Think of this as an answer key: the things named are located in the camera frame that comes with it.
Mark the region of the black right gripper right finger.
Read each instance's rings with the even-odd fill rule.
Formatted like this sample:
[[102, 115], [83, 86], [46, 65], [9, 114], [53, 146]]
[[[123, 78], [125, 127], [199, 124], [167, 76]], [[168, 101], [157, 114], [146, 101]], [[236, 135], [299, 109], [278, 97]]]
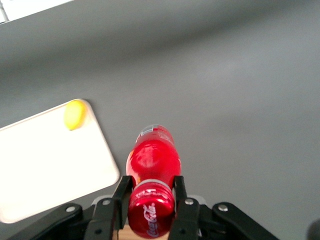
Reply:
[[188, 197], [183, 176], [174, 177], [177, 203], [169, 240], [276, 240], [277, 237], [229, 202], [213, 207]]

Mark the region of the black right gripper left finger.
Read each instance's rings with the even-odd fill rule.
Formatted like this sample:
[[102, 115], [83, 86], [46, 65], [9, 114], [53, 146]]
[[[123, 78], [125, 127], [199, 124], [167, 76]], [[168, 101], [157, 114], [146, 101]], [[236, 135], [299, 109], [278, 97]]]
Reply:
[[87, 209], [65, 203], [14, 235], [16, 240], [117, 240], [124, 228], [133, 181], [123, 176], [112, 197]]

